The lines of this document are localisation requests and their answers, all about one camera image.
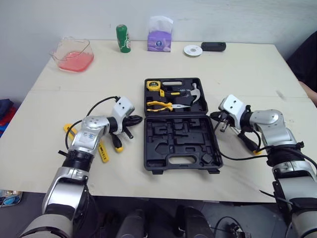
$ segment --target red cloth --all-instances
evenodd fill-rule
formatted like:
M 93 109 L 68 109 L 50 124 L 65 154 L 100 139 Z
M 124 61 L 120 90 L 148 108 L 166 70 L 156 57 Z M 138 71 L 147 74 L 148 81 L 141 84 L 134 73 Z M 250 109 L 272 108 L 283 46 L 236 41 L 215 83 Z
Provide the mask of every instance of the red cloth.
M 13 118 L 15 113 L 16 113 L 16 108 L 15 107 L 11 107 L 9 109 L 9 111 L 7 112 L 7 114 L 5 114 L 4 118 L 2 118 L 2 120 L 0 120 L 0 126 L 4 126 L 8 122 L 10 122 L 12 120 L 12 118 Z

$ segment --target black cable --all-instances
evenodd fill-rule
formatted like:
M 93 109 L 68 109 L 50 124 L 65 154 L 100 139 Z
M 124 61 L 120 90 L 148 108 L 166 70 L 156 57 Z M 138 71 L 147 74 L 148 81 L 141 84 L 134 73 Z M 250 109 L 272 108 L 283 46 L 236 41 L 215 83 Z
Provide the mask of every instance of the black cable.
M 219 153 L 227 158 L 227 159 L 230 159 L 230 160 L 234 160 L 234 161 L 243 161 L 243 160 L 251 160 L 251 159 L 256 159 L 256 158 L 262 158 L 262 157 L 267 157 L 267 155 L 257 155 L 257 156 L 252 156 L 252 157 L 247 157 L 247 158 L 231 158 L 229 156 L 226 156 L 224 155 L 220 150 L 219 150 Z
M 119 100 L 119 97 L 117 97 L 117 96 L 112 96 L 112 97 L 108 97 L 108 98 L 102 99 L 101 101 L 99 101 L 99 102 L 97 102 L 96 104 L 94 104 L 92 108 L 90 108 L 90 110 L 88 111 L 88 113 L 87 113 L 86 116 L 89 116 L 90 113 L 93 111 L 93 109 L 94 109 L 96 106 L 98 106 L 100 103 L 103 103 L 103 102 L 105 102 L 105 101 L 107 101 L 107 100 L 109 100 L 109 99 L 112 99 L 112 98 L 114 98 L 116 102 Z
M 311 162 L 314 165 L 314 167 L 316 168 L 316 171 L 317 171 L 317 163 L 314 160 L 312 160 L 311 158 L 309 158 L 307 155 L 304 155 L 302 152 L 299 152 L 299 151 L 294 150 L 294 149 L 286 148 L 286 147 L 279 147 L 278 149 L 304 157 L 305 159 L 307 159 L 309 162 Z
M 217 130 L 217 128 L 218 128 L 218 126 L 219 126 L 220 123 L 221 123 L 221 121 L 218 121 L 218 123 L 217 123 L 216 126 L 214 127 L 213 131 L 216 131 L 216 130 Z
M 225 218 L 230 218 L 230 219 L 232 219 L 232 220 L 241 228 L 241 230 L 243 231 L 241 224 L 240 224 L 236 219 L 234 219 L 233 217 L 225 216 L 225 217 L 221 217 L 221 218 L 219 219 L 219 221 L 216 223 L 216 226 L 214 227 L 214 231 L 213 231 L 214 237 L 216 237 L 216 233 L 217 233 L 218 226 L 219 226 L 220 222 L 221 222 L 223 219 L 225 219 Z
M 216 230 L 221 231 L 221 232 L 226 232 L 226 233 L 232 234 L 232 232 L 226 231 L 226 230 L 224 230 L 224 229 L 219 229 L 219 228 L 215 228 L 215 227 L 210 227 L 210 228 L 216 229 Z
M 277 196 L 275 196 L 275 195 L 273 195 L 273 194 L 269 194 L 269 193 L 264 192 L 264 191 L 262 191 L 262 190 L 259 190 L 259 191 L 260 191 L 261 193 L 265 194 L 266 196 L 269 196 L 269 197 L 275 198 L 275 199 L 277 199 L 277 200 L 280 200 L 280 201 L 282 201 L 282 202 L 285 202 L 285 203 L 287 203 L 287 204 L 289 204 L 289 205 L 292 205 L 292 206 L 293 206 L 293 203 L 292 203 L 292 202 L 290 202 L 290 201 L 288 201 L 288 200 L 286 200 L 286 199 L 284 199 L 284 198 L 277 197 Z
M 75 126 L 75 125 L 77 125 L 78 123 L 80 123 L 81 122 L 81 120 L 78 120 L 77 122 L 75 122 L 73 125 L 71 125 L 70 127 L 69 127 L 69 129 L 67 130 L 67 132 L 66 132 L 66 136 L 65 136 L 65 145 L 66 145 L 66 148 L 68 149 L 68 134 L 69 134 L 69 132 L 72 130 L 72 128 Z
M 258 150 L 260 149 L 260 147 L 261 147 L 261 137 L 260 137 L 260 135 L 255 131 L 255 130 L 253 130 L 252 131 L 255 135 L 257 135 L 257 137 L 258 137 L 258 140 L 259 140 L 259 143 L 258 143 Z
M 292 222 L 289 223 L 289 225 L 287 226 L 287 229 L 285 231 L 285 238 L 288 237 L 289 231 L 291 230 L 291 228 L 293 227 Z
M 112 99 L 112 98 L 114 98 L 116 102 L 120 99 L 120 98 L 117 97 L 117 96 L 112 96 L 112 97 L 107 97 L 107 98 L 105 98 L 105 99 L 102 99 L 101 101 L 97 102 L 96 104 L 94 104 L 94 105 L 90 108 L 90 110 L 88 111 L 88 113 L 87 113 L 86 116 L 89 116 L 90 113 L 93 111 L 93 109 L 94 109 L 96 106 L 98 106 L 100 103 L 103 103 L 103 102 L 105 102 L 105 101 L 107 101 L 107 100 L 109 100 L 109 99 Z M 72 129 L 75 125 L 77 125 L 78 123 L 80 123 L 81 121 L 82 121 L 82 120 L 79 120 L 79 121 L 75 122 L 73 125 L 71 125 L 71 126 L 69 127 L 69 129 L 68 129 L 68 131 L 67 131 L 67 133 L 66 133 L 66 136 L 65 136 L 65 145 L 66 145 L 66 148 L 67 148 L 67 149 L 69 148 L 69 147 L 68 147 L 68 134 L 69 134 L 69 132 L 71 131 L 71 129 Z
M 88 209 L 89 209 L 89 192 L 87 192 L 87 205 L 86 205 L 86 208 L 84 211 L 84 217 L 80 219 L 80 223 L 76 229 L 76 232 L 78 232 L 83 227 L 83 224 L 85 223 L 86 218 L 87 218 Z
M 89 198 L 92 200 L 96 212 L 99 213 L 99 209 L 98 209 L 98 206 L 96 204 L 96 201 L 95 201 L 94 197 L 90 193 L 89 193 Z M 100 227 L 101 227 L 101 222 L 97 223 L 95 230 L 88 237 L 89 238 L 95 237 L 95 235 L 98 232 L 98 230 L 100 229 Z
M 273 147 L 274 147 L 274 145 L 268 145 L 268 146 L 265 146 L 265 147 L 261 148 L 260 150 L 257 150 L 256 152 L 260 152 L 260 151 L 266 150 L 266 149 L 271 149 Z

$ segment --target tabletop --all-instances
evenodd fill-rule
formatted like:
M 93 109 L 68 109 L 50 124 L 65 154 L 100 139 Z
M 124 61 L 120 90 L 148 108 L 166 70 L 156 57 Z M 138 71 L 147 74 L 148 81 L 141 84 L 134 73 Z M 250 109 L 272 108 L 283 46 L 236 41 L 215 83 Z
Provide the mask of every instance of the tabletop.
M 295 138 L 305 142 L 303 152 L 314 158 L 317 110 L 274 45 L 228 43 L 224 52 L 190 58 L 182 52 L 188 44 L 193 43 L 173 42 L 172 51 L 163 53 L 148 52 L 146 42 L 132 42 L 131 52 L 123 54 L 116 41 L 91 41 L 95 59 L 83 73 L 61 71 L 51 59 L 0 139 L 0 187 L 46 192 L 64 160 L 57 153 L 66 150 L 63 126 L 82 119 L 108 96 L 126 96 L 135 106 L 133 114 L 144 117 L 147 78 L 200 78 L 210 112 L 217 111 L 228 94 L 251 104 L 252 110 L 280 110 Z M 106 102 L 92 114 L 110 116 L 113 105 Z M 274 202 L 259 192 L 273 192 L 274 178 L 265 158 L 223 158 L 218 175 L 198 170 L 152 175 L 143 167 L 143 126 L 131 128 L 132 140 L 120 136 L 120 154 L 105 137 L 110 161 L 103 164 L 96 155 L 88 180 L 93 195 Z M 232 130 L 216 136 L 224 154 L 250 156 Z

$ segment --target logo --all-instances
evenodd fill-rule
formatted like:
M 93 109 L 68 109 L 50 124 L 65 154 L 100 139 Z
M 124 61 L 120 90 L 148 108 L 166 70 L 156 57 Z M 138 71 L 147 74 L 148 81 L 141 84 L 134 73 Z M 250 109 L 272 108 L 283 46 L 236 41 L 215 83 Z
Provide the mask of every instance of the logo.
M 162 46 L 163 43 L 162 43 L 162 41 L 157 41 L 157 42 L 156 42 L 156 45 L 157 45 L 157 46 Z

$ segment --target green can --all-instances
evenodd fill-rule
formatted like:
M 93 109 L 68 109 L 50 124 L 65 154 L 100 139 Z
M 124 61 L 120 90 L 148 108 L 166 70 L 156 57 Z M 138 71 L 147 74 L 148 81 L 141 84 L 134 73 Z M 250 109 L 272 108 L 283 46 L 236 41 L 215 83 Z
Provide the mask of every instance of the green can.
M 122 24 L 118 25 L 116 31 L 120 51 L 122 53 L 129 53 L 131 51 L 131 46 L 127 26 Z

